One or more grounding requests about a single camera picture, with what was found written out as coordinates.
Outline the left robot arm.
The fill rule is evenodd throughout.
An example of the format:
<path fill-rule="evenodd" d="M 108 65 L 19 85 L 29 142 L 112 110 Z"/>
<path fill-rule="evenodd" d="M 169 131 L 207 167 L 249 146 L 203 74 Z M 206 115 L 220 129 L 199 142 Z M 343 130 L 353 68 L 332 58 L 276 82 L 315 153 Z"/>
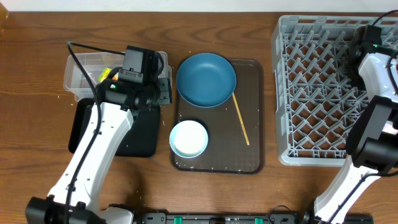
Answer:
<path fill-rule="evenodd" d="M 172 79 L 165 52 L 128 46 L 124 61 L 91 85 L 92 105 L 74 142 L 75 152 L 45 198 L 32 197 L 29 223 L 135 223 L 133 210 L 99 197 L 115 155 L 150 157 L 159 131 L 160 108 L 172 103 Z"/>

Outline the wooden chopstick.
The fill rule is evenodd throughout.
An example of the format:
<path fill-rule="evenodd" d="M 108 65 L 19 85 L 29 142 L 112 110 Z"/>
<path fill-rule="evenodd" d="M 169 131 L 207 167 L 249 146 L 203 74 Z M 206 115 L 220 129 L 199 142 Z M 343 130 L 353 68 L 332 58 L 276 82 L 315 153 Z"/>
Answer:
<path fill-rule="evenodd" d="M 236 112 L 238 114 L 239 122 L 240 122 L 240 125 L 241 125 L 241 129 L 242 129 L 242 132 L 243 132 L 243 135 L 244 135 L 244 139 L 245 139 L 246 145 L 250 146 L 249 138 L 248 138 L 248 135 L 247 135 L 247 132 L 246 132 L 246 128 L 245 128 L 245 125 L 244 125 L 243 118 L 241 116 L 241 112 L 240 112 L 240 109 L 239 109 L 238 101 L 237 101 L 236 96 L 235 96 L 234 93 L 232 94 L 232 97 L 233 97 L 234 105 L 235 105 L 235 108 L 236 108 Z"/>

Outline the yellow snack wrapper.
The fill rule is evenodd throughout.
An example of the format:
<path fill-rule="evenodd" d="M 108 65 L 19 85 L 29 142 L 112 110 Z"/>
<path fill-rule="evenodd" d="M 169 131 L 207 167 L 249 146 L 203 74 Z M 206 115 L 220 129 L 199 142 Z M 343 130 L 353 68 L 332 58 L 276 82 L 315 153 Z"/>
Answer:
<path fill-rule="evenodd" d="M 113 70 L 115 70 L 116 73 L 115 73 L 112 77 L 110 77 L 110 73 L 111 73 Z M 118 71 L 119 71 L 119 70 L 118 70 L 117 68 L 113 68 L 113 69 L 111 69 L 111 68 L 105 68 L 105 69 L 102 71 L 101 75 L 99 76 L 98 81 L 99 81 L 99 82 L 102 82 L 105 78 L 111 78 L 112 80 L 118 80 Z"/>

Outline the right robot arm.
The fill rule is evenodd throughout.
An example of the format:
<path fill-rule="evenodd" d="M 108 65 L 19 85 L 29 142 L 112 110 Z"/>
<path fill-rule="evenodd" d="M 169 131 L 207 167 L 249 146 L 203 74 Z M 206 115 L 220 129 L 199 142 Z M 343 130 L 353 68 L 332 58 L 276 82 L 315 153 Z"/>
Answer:
<path fill-rule="evenodd" d="M 369 103 L 349 131 L 343 166 L 304 223 L 343 223 L 373 182 L 397 175 L 397 52 L 382 46 L 381 34 L 375 24 L 362 26 L 349 43 L 348 76 Z"/>

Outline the light blue bowl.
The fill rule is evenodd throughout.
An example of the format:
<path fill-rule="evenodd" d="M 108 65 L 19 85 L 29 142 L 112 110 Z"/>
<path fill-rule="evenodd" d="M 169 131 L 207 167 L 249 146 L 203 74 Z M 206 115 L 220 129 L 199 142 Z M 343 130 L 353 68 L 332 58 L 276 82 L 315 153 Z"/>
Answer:
<path fill-rule="evenodd" d="M 208 132 L 194 120 L 185 120 L 176 124 L 170 132 L 169 144 L 172 151 L 186 159 L 202 154 L 208 145 Z"/>

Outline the dark blue plate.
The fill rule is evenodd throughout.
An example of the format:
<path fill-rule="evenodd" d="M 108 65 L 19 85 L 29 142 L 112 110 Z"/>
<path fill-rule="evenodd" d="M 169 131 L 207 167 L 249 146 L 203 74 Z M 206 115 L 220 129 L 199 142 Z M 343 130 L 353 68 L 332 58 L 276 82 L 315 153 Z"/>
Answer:
<path fill-rule="evenodd" d="M 178 93 L 186 102 L 201 108 L 216 107 L 228 101 L 236 83 L 232 64 L 218 54 L 192 55 L 177 70 Z"/>

